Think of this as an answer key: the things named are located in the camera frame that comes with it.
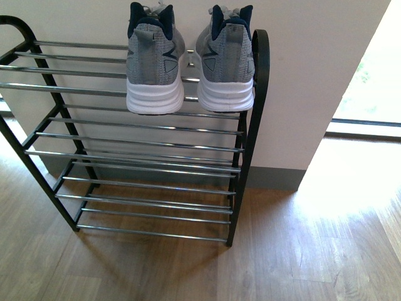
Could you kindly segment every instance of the chrome bar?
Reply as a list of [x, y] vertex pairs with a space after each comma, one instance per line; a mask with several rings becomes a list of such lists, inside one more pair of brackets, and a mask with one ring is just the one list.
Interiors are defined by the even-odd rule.
[[98, 210], [98, 209], [81, 209], [87, 213], [100, 213], [100, 214], [115, 214], [122, 216], [132, 216], [136, 218], [160, 218], [160, 219], [172, 219], [176, 221], [195, 221], [199, 223], [214, 223], [214, 224], [230, 224], [229, 221], [218, 221], [214, 219], [198, 219], [198, 218], [178, 218], [176, 216], [163, 216], [163, 215], [155, 215], [155, 214], [143, 214], [143, 213], [131, 213], [131, 212], [120, 212], [120, 211], [110, 211], [110, 210]]
[[112, 168], [112, 169], [127, 169], [127, 170], [131, 170], [131, 171], [169, 172], [169, 173], [172, 173], [172, 174], [186, 174], [186, 175], [189, 175], [189, 176], [209, 176], [209, 177], [235, 178], [235, 175], [233, 175], [233, 174], [212, 174], [212, 173], [206, 173], [206, 172], [174, 171], [174, 170], [171, 170], [171, 169], [157, 169], [157, 168], [146, 168], [146, 167], [113, 165], [113, 164], [102, 164], [102, 163], [75, 162], [74, 165], [100, 167], [100, 168]]
[[197, 97], [192, 97], [192, 96], [186, 96], [184, 98], [184, 100], [187, 101], [187, 102], [197, 102], [198, 98]]
[[154, 201], [151, 199], [132, 199], [133, 201], [127, 201], [125, 199], [118, 198], [98, 198], [92, 196], [71, 196], [65, 194], [57, 194], [57, 198], [60, 199], [77, 199], [79, 201], [87, 202], [98, 202], [98, 203], [114, 203], [120, 205], [132, 205], [132, 206], [143, 206], [143, 207], [156, 207], [156, 208], [167, 208], [167, 209], [177, 209], [177, 210], [188, 210], [197, 212], [209, 212], [218, 214], [232, 214], [230, 209], [217, 209], [210, 207], [200, 207], [200, 206], [184, 206], [182, 204], [173, 204], [174, 202], [164, 202], [164, 201]]
[[[127, 112], [130, 113], [126, 108], [105, 108], [105, 107], [91, 107], [86, 105], [64, 105], [64, 108], [77, 108], [82, 110], [101, 110], [101, 111], [113, 111], [113, 112]], [[205, 117], [205, 118], [217, 118], [217, 119], [233, 119], [239, 120], [239, 116], [231, 116], [228, 114], [216, 115], [216, 114], [197, 114], [197, 113], [185, 113], [177, 112], [169, 115], [173, 116], [190, 116], [190, 117]]]
[[138, 129], [153, 129], [153, 130], [181, 130], [184, 132], [202, 132], [210, 134], [224, 134], [224, 135], [241, 135], [242, 132], [231, 130], [214, 130], [214, 129], [195, 129], [192, 127], [168, 127], [163, 125], [142, 125], [142, 124], [123, 124], [116, 122], [101, 122], [91, 120], [79, 120], [69, 118], [50, 117], [49, 120], [55, 122], [64, 122], [70, 124], [93, 124], [93, 125], [107, 125], [112, 127], [133, 127]]
[[50, 60], [63, 60], [63, 61], [90, 61], [96, 63], [116, 63], [125, 64], [127, 61], [124, 58], [95, 58], [91, 56], [76, 56], [76, 55], [46, 55], [44, 53], [30, 53], [30, 52], [14, 52], [18, 56], [24, 56], [28, 58], [42, 58]]
[[51, 123], [49, 121], [50, 117], [57, 116], [60, 113], [61, 107], [59, 105], [55, 105], [50, 112], [42, 119], [42, 121], [38, 124], [37, 127], [27, 136], [24, 142], [21, 144], [24, 149], [29, 149], [36, 141], [38, 136], [36, 135], [37, 132], [43, 132]]
[[110, 50], [128, 50], [125, 45], [106, 45], [106, 44], [88, 44], [88, 43], [64, 43], [54, 41], [34, 41], [35, 45], [39, 46], [56, 46], [56, 47], [74, 47], [74, 48], [96, 48]]
[[101, 96], [110, 96], [110, 97], [126, 97], [127, 96], [127, 94], [125, 92], [119, 92], [119, 91], [105, 91], [105, 90], [66, 88], [66, 87], [56, 87], [56, 86], [28, 85], [25, 83], [0, 83], [0, 88], [39, 91], [39, 92], [101, 95]]
[[105, 72], [88, 72], [88, 71], [72, 71], [72, 70], [55, 70], [37, 67], [19, 67], [0, 65], [0, 70], [19, 71], [40, 74], [57, 74], [57, 75], [78, 75], [79, 77], [107, 77], [107, 78], [126, 78], [124, 73], [105, 73]]
[[139, 141], [139, 140], [107, 139], [99, 137], [87, 137], [79, 135], [54, 134], [54, 133], [43, 133], [43, 132], [38, 132], [36, 133], [36, 135], [41, 137], [49, 137], [57, 139], [90, 140], [90, 141], [103, 141], [103, 142], [124, 143], [124, 144], [140, 144], [140, 145], [152, 145], [157, 147], [176, 147], [178, 149], [201, 149], [205, 151], [219, 151], [219, 152], [244, 152], [244, 149], [237, 149], [231, 147], [179, 144], [179, 143], [168, 143], [168, 142], [151, 142], [151, 141]]
[[142, 184], [142, 183], [132, 183], [132, 182], [123, 182], [123, 181], [83, 179], [80, 177], [63, 177], [63, 179], [69, 180], [69, 181], [87, 182], [87, 183], [94, 183], [94, 184], [116, 185], [116, 186], [137, 187], [137, 188], [166, 189], [166, 190], [184, 191], [184, 192], [190, 192], [190, 193], [210, 193], [210, 194], [222, 194], [222, 195], [226, 195], [226, 196], [233, 196], [236, 194], [235, 192], [225, 191], [225, 190], [186, 188], [186, 187]]
[[130, 233], [130, 234], [140, 234], [140, 235], [165, 236], [165, 237], [174, 237], [174, 238], [188, 238], [188, 239], [192, 239], [192, 240], [211, 240], [211, 241], [220, 241], [220, 242], [223, 242], [223, 243], [227, 242], [227, 240], [222, 239], [222, 238], [209, 238], [209, 237], [201, 237], [201, 236], [187, 236], [187, 235], [175, 235], [175, 234], [146, 232], [146, 231], [137, 231], [137, 230], [125, 230], [125, 229], [116, 229], [116, 228], [107, 228], [107, 227], [87, 226], [87, 225], [84, 225], [84, 224], [78, 224], [76, 227], [77, 228], [81, 228], [81, 229], [103, 230], [103, 231]]
[[143, 202], [143, 203], [155, 203], [155, 204], [165, 204], [165, 205], [173, 205], [173, 206], [185, 206], [185, 207], [195, 207], [195, 208], [207, 208], [207, 209], [220, 209], [223, 210], [223, 213], [230, 214], [231, 207], [230, 206], [221, 206], [221, 205], [210, 205], [210, 204], [199, 204], [199, 203], [183, 203], [183, 202], [174, 202], [174, 201], [160, 201], [156, 199], [139, 199], [139, 198], [130, 198], [126, 196], [108, 196], [102, 194], [89, 194], [87, 195], [91, 198], [98, 199], [112, 199], [117, 201], [123, 201], [124, 204], [131, 204], [130, 202]]
[[66, 167], [63, 169], [63, 171], [61, 172], [61, 174], [58, 176], [57, 181], [55, 182], [55, 184], [52, 187], [52, 190], [54, 193], [57, 193], [60, 188], [62, 187], [63, 183], [64, 183], [64, 176], [68, 176], [72, 170], [72, 168], [74, 167], [73, 163], [76, 162], [76, 159], [70, 159], [70, 161], [67, 163]]
[[199, 83], [199, 78], [195, 77], [181, 77], [183, 83]]
[[131, 158], [120, 158], [120, 157], [105, 157], [105, 156], [89, 156], [89, 155], [81, 155], [81, 154], [69, 154], [69, 153], [61, 153], [61, 152], [45, 152], [41, 150], [26, 150], [24, 151], [27, 155], [35, 155], [35, 156], [48, 156], [48, 157], [65, 157], [69, 159], [79, 159], [79, 160], [93, 160], [93, 161], [111, 161], [111, 162], [124, 162], [124, 163], [139, 163], [145, 165], [161, 165], [161, 166], [175, 166], [175, 167], [183, 167], [183, 168], [193, 168], [193, 169], [203, 169], [209, 171], [221, 171], [221, 172], [235, 172], [240, 173], [241, 169], [236, 167], [224, 167], [224, 166], [204, 166], [204, 165], [191, 165], [191, 164], [177, 164], [177, 163], [169, 163], [162, 161], [151, 161], [144, 159], [131, 159]]
[[173, 155], [160, 155], [160, 154], [143, 154], [141, 152], [121, 152], [121, 151], [110, 151], [102, 149], [83, 149], [86, 152], [100, 152], [102, 154], [115, 154], [115, 155], [126, 155], [126, 156], [139, 156], [139, 157], [154, 157], [154, 158], [167, 158], [167, 159], [184, 159], [194, 161], [209, 161], [209, 162], [221, 162], [232, 164], [232, 159], [213, 159], [213, 158], [200, 158], [200, 157], [189, 157], [189, 156], [173, 156]]

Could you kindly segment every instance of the gray baseboard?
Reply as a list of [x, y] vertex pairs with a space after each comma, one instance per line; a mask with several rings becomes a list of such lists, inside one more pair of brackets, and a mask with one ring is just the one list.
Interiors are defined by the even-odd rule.
[[[52, 175], [58, 175], [67, 165], [68, 159], [44, 157], [43, 163]], [[95, 169], [96, 174], [101, 179], [141, 179], [144, 181], [157, 182], [190, 182], [195, 184], [210, 184], [216, 186], [227, 186], [228, 179], [210, 178], [202, 176], [183, 176], [181, 174], [166, 174], [164, 172], [138, 172], [124, 169]], [[247, 179], [247, 187], [279, 189], [287, 191], [298, 190], [304, 170], [283, 169], [271, 167], [251, 167]], [[74, 168], [70, 176], [88, 177], [83, 167]]]
[[306, 171], [272, 167], [251, 167], [246, 186], [297, 191]]
[[0, 110], [0, 115], [3, 117], [14, 117], [13, 113], [8, 110]]

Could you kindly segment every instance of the shoe logo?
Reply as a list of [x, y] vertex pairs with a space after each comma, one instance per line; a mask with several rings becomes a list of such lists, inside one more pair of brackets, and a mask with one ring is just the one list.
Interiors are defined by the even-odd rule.
[[171, 48], [168, 52], [163, 53], [163, 56], [166, 56], [167, 58], [172, 58], [173, 60], [164, 60], [164, 71], [166, 73], [171, 72], [178, 66], [178, 58], [176, 55], [173, 55], [173, 52], [175, 51], [176, 46], [175, 43], [173, 42], [173, 48]]
[[215, 52], [213, 49], [212, 49], [212, 47], [211, 47], [211, 45], [208, 43], [207, 44], [207, 47], [208, 47], [208, 49], [209, 49], [209, 53], [205, 53], [204, 55], [202, 55], [202, 57], [204, 58], [205, 56], [214, 56], [214, 55], [219, 55], [217, 52]]
[[166, 56], [167, 58], [172, 58], [175, 60], [178, 60], [177, 56], [173, 55], [172, 53], [175, 51], [175, 43], [173, 42], [173, 48], [171, 48], [168, 52], [163, 53], [163, 56]]
[[209, 69], [211, 72], [214, 72], [214, 69], [216, 68], [216, 59], [215, 58], [209, 58], [210, 56], [215, 56], [215, 55], [219, 55], [217, 52], [215, 52], [211, 45], [208, 43], [207, 47], [209, 49], [209, 53], [205, 53], [204, 55], [202, 55], [203, 58], [203, 63], [205, 64], [205, 66], [207, 67], [207, 69]]

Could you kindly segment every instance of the white wall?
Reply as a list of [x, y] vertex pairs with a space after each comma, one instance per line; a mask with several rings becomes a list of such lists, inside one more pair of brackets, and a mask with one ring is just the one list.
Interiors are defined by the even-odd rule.
[[[155, 2], [142, 4], [153, 6]], [[251, 29], [266, 29], [270, 37], [271, 78], [253, 166], [308, 168], [389, 2], [220, 1], [230, 8], [253, 4]], [[174, 5], [177, 28], [187, 47], [193, 49], [197, 35], [210, 21], [207, 10], [215, 2], [169, 3]], [[25, 20], [39, 40], [124, 45], [129, 5], [130, 1], [2, 0], [0, 13]], [[13, 44], [3, 43], [10, 37], [0, 34], [2, 52]], [[110, 88], [113, 83], [99, 85]], [[10, 92], [1, 92], [8, 100]], [[11, 106], [29, 128], [34, 122], [20, 112], [27, 102]], [[39, 108], [32, 105], [29, 114], [33, 116], [36, 110]]]

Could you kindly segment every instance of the rack leg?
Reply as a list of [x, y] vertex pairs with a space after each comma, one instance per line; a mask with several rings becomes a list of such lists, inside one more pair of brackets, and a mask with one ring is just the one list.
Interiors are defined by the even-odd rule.
[[242, 157], [241, 175], [238, 180], [234, 208], [231, 217], [231, 224], [227, 238], [227, 246], [232, 246], [234, 234], [236, 232], [239, 211], [241, 209], [242, 198], [244, 197], [246, 180], [251, 167], [252, 156], [255, 148], [256, 138], [262, 119], [266, 94], [268, 92], [269, 72], [270, 72], [270, 46], [269, 36], [265, 30], [257, 29], [252, 38], [252, 51], [255, 61], [255, 99], [252, 110], [251, 123], [247, 133], [245, 152]]
[[[238, 132], [243, 132], [241, 136], [236, 137], [236, 143], [235, 143], [235, 148], [239, 149], [241, 148], [242, 145], [246, 144], [246, 117], [247, 117], [247, 111], [241, 112], [239, 114], [239, 120], [238, 120], [238, 126], [237, 126], [237, 131]], [[237, 168], [239, 164], [239, 155], [240, 153], [235, 152], [232, 158], [232, 167]], [[238, 178], [230, 179], [229, 183], [229, 191], [235, 191], [235, 186], [236, 183], [238, 182]]]
[[[88, 191], [87, 191], [86, 194], [85, 194], [85, 197], [89, 196], [89, 195], [93, 192], [93, 190], [94, 190], [95, 188], [96, 188], [96, 184], [93, 184], [93, 183], [90, 184], [90, 186], [89, 186], [89, 188], [88, 188]], [[82, 215], [82, 209], [85, 208], [87, 204], [88, 204], [88, 201], [83, 201], [83, 202], [81, 203], [80, 208], [79, 208], [78, 211], [76, 212], [74, 221], [75, 221], [77, 224], [78, 224], [78, 221], [80, 220], [80, 217], [81, 217], [81, 215]]]
[[[32, 45], [31, 50], [35, 53], [42, 53], [42, 50], [38, 45]], [[35, 62], [39, 68], [49, 68], [47, 61], [44, 59], [35, 59]], [[42, 74], [42, 76], [48, 86], [57, 87], [55, 78], [53, 77], [52, 74]], [[53, 100], [55, 101], [55, 103], [61, 107], [61, 109], [60, 109], [61, 116], [63, 118], [71, 119], [71, 115], [70, 115], [68, 109], [63, 106], [65, 103], [64, 103], [64, 100], [63, 100], [63, 97], [61, 96], [61, 94], [60, 93], [51, 93], [51, 96], [53, 97]], [[67, 126], [67, 129], [68, 129], [68, 132], [70, 133], [70, 135], [78, 135], [78, 131], [76, 130], [76, 127], [74, 124], [67, 123], [66, 126]], [[73, 142], [75, 144], [77, 151], [80, 154], [86, 155], [86, 152], [83, 150], [84, 146], [83, 146], [82, 141], [74, 140]], [[85, 169], [91, 179], [98, 179], [93, 167], [85, 166]]]
[[22, 160], [25, 166], [28, 168], [32, 176], [36, 179], [38, 184], [41, 186], [43, 191], [50, 198], [50, 201], [56, 206], [57, 210], [60, 212], [62, 217], [66, 220], [73, 231], [79, 231], [76, 227], [76, 223], [73, 218], [67, 212], [61, 201], [55, 197], [52, 188], [49, 186], [46, 179], [42, 176], [39, 169], [36, 167], [31, 158], [24, 153], [24, 149], [22, 145], [19, 143], [18, 139], [13, 134], [12, 130], [8, 127], [6, 121], [0, 116], [0, 131], [3, 136], [7, 139], [8, 143], [10, 143], [11, 147], [14, 149], [15, 153], [17, 153], [18, 157]]

